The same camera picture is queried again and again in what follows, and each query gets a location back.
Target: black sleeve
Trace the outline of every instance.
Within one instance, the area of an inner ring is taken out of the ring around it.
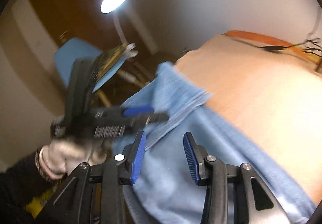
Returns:
[[[24,206],[56,184],[40,175],[36,167],[37,154],[28,155],[5,173],[0,173],[0,196],[7,204]]]

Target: blue towel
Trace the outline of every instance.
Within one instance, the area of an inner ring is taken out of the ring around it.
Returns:
[[[191,179],[183,149],[185,132],[192,132],[197,144],[226,164],[252,164],[290,221],[306,223],[316,205],[272,158],[203,105],[209,97],[205,90],[178,74],[170,63],[163,63],[158,67],[157,78],[123,104],[151,105],[155,111],[167,111],[170,116],[168,122],[144,129],[147,145],[140,177],[133,187],[124,187],[135,223],[200,223],[205,187],[196,186]],[[134,137],[119,139],[113,152],[122,152]]]

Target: metal screw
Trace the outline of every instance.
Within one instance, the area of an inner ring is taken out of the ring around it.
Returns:
[[[96,117],[96,118],[100,118],[100,117],[102,117],[102,115],[103,115],[103,111],[102,111],[102,110],[99,110],[99,111],[97,111],[97,113],[95,114],[95,117]]]
[[[214,162],[216,160],[216,157],[215,156],[212,156],[212,155],[208,155],[206,157],[206,160],[210,161],[210,162]]]
[[[81,169],[86,169],[88,164],[86,162],[82,162],[81,164],[78,165]]]
[[[246,169],[246,170],[250,170],[252,168],[252,166],[250,164],[248,164],[248,163],[244,163],[243,168]]]
[[[145,126],[147,126],[147,125],[150,123],[150,120],[151,120],[151,117],[150,117],[150,116],[148,116],[148,118],[147,118],[147,120],[146,120],[146,122],[145,122]]]

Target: white glove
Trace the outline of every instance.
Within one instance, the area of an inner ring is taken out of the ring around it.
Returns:
[[[87,162],[91,166],[103,163],[106,152],[102,142],[85,140],[76,143],[72,138],[53,140],[50,145],[42,147],[39,152],[39,164],[52,180],[69,175],[80,163]]]

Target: wire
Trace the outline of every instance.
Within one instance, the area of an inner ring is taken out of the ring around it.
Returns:
[[[319,27],[320,21],[321,21],[321,15],[322,15],[322,9],[321,9],[320,5],[318,5],[318,12],[317,12],[317,17],[315,19],[315,24],[314,24],[312,31],[310,33],[308,33],[308,35],[306,36],[307,39],[311,39],[311,37],[318,31],[318,27]]]
[[[322,54],[319,55],[317,53],[317,51],[322,52],[322,47],[319,45],[319,43],[321,42],[321,39],[316,37],[316,38],[311,38],[317,31],[318,31],[318,27],[320,26],[320,22],[321,22],[321,16],[322,16],[322,8],[320,7],[320,5],[318,5],[318,10],[317,10],[317,17],[315,19],[315,23],[314,23],[314,27],[312,29],[312,31],[310,33],[307,34],[306,36],[306,40],[304,40],[301,43],[297,43],[297,44],[292,44],[289,46],[256,46],[250,42],[247,41],[243,41],[237,38],[233,38],[233,37],[229,37],[230,39],[258,48],[258,49],[264,49],[266,51],[270,51],[270,52],[274,52],[274,51],[282,51],[284,49],[288,49],[288,48],[292,48],[295,46],[302,46],[305,45],[305,49],[303,49],[302,51],[305,53],[309,53],[309,54],[314,54],[317,55],[319,57],[321,57],[315,71],[318,71],[320,69],[320,67],[322,66]]]

